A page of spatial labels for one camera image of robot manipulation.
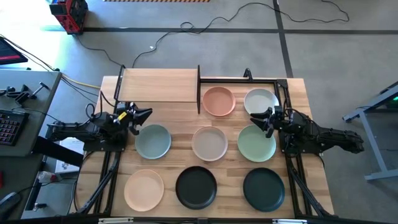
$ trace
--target light blue bowl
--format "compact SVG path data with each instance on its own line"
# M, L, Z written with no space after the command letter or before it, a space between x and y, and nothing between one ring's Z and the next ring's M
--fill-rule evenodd
M136 137L136 150L146 159L158 159L166 154L172 144L170 133L163 126L146 126Z

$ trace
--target concrete floor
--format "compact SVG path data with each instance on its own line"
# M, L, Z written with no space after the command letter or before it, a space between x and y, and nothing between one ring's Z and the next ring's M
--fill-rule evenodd
M0 6L0 21L5 17L14 19L10 19L7 24L0 24L2 34L81 82L100 85L103 76L118 74L119 67L109 62L104 53L84 49L75 37L64 32L40 30L45 26L58 25L49 14L45 1L36 1L35 4L29 0L23 1L27 7L36 7L40 13L33 14L26 10L24 12L30 19L22 21L9 10L15 4L21 4L21 1L16 3L3 0L2 3L8 4ZM251 1L212 0L203 4L87 2L90 9L87 27L178 28L184 21L205 27L212 18L231 17L239 6ZM271 0L257 2L272 6ZM398 19L397 1L334 2L349 13L350 22L294 23L282 16L284 28L398 29L395 22ZM335 6L319 0L279 0L279 4L282 11L295 19L334 19L344 16ZM274 11L261 6L249 6L229 24L218 21L213 27L276 29L277 23ZM162 35L157 32L86 32L80 40L88 47L105 49L113 60L130 67L134 58L139 53L150 50ZM398 35L286 34L286 41L293 75L305 79L314 120L324 127L352 129L365 137L360 122L345 124L341 117L397 81ZM278 34L174 34L160 43L156 53L142 56L136 67L192 68L198 64L201 65L204 76L238 77L249 67L255 77L286 77ZM42 70L31 62L22 66ZM63 121L83 121L83 110L87 102L62 83L49 113ZM378 136L383 135L381 128L377 131ZM343 218L396 222L398 178L366 182L364 175L377 172L378 167L367 139L365 148L365 152L356 155L338 148L325 153L326 176L335 213ZM396 168L398 153L384 151L383 154L387 166ZM53 161L49 162L48 169L53 169ZM70 184L54 184L43 188L38 202L48 203L49 208L25 212L24 218L66 214L71 189ZM65 197L53 201L54 192Z

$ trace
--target black plate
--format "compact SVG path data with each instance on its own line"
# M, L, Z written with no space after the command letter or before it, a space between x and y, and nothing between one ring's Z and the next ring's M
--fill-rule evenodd
M274 171L257 168L244 178L243 194L253 208L262 212L272 212L284 202L285 186Z
M179 175L175 193L187 208L203 209L214 201L217 182L208 169L200 166L189 167Z

